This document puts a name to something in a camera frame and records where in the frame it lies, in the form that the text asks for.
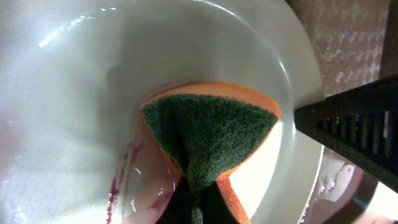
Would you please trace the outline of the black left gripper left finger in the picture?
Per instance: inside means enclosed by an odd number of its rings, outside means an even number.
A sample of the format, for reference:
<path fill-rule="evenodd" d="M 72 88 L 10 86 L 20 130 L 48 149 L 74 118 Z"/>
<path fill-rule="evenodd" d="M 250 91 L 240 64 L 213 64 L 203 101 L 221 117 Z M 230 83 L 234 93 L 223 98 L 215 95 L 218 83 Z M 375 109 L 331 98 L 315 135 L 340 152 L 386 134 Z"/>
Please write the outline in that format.
<path fill-rule="evenodd" d="M 156 224 L 192 224 L 192 208 L 193 195 L 187 179 L 181 177 Z"/>

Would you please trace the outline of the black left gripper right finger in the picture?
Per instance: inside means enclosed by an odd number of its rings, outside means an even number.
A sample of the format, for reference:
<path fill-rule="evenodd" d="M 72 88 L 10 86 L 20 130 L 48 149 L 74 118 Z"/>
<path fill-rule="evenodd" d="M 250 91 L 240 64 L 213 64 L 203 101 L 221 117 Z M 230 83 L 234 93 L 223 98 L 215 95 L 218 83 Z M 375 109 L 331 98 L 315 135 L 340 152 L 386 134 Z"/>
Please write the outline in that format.
<path fill-rule="evenodd" d="M 216 182 L 207 187 L 201 195 L 201 210 L 204 224 L 239 224 L 227 206 Z"/>

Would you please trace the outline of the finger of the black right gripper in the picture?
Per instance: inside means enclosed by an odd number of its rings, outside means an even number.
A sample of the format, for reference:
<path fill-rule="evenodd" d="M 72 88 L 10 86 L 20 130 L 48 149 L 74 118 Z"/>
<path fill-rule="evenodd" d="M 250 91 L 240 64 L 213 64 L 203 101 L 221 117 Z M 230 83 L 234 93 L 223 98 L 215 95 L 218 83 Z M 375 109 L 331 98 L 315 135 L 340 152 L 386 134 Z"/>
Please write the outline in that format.
<path fill-rule="evenodd" d="M 397 190 L 397 75 L 294 111 L 295 127 Z"/>

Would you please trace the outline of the orange green scrub sponge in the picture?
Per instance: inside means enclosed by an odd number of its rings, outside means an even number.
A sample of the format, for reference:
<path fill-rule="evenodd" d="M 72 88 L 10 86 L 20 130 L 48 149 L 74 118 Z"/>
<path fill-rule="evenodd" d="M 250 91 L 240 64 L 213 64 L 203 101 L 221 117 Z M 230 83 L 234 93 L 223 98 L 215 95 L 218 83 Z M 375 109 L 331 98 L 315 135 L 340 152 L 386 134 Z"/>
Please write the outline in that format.
<path fill-rule="evenodd" d="M 141 116 L 179 180 L 188 181 L 192 223 L 203 223 L 201 195 L 213 182 L 238 222 L 249 223 L 229 178 L 280 120 L 276 101 L 234 83 L 198 82 L 149 98 L 141 106 Z"/>

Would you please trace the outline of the white plate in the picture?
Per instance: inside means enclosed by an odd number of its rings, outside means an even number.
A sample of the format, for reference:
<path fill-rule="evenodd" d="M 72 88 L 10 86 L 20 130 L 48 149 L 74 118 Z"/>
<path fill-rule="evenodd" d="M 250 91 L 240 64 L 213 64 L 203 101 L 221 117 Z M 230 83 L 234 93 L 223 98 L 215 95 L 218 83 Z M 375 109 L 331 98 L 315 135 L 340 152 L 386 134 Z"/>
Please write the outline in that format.
<path fill-rule="evenodd" d="M 293 113 L 323 92 L 285 1 L 2 1 L 1 222 L 154 223 L 177 180 L 138 107 L 201 80 L 276 100 L 231 185 L 253 223 L 300 223 L 323 147 Z"/>

